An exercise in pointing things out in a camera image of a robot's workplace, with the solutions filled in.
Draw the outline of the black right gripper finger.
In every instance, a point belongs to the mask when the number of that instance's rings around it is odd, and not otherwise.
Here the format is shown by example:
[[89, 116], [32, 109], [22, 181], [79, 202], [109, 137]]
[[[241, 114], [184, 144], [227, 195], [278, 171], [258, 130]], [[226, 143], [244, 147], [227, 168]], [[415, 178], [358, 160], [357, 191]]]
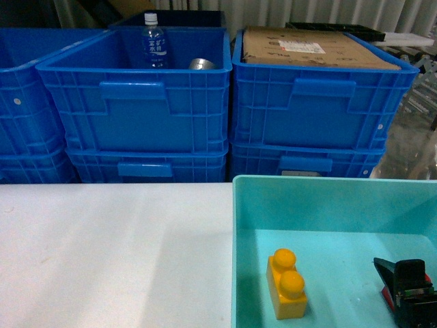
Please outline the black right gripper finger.
[[373, 265], [384, 282], [384, 285], [386, 287], [393, 287], [396, 264], [382, 258], [374, 258]]

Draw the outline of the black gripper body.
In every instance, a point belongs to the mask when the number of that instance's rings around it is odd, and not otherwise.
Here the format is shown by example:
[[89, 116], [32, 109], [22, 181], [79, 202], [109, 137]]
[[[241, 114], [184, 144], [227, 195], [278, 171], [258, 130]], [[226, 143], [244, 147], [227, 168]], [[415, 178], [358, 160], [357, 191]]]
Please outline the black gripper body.
[[398, 327], [436, 327], [436, 291], [423, 260], [395, 264], [393, 304]]

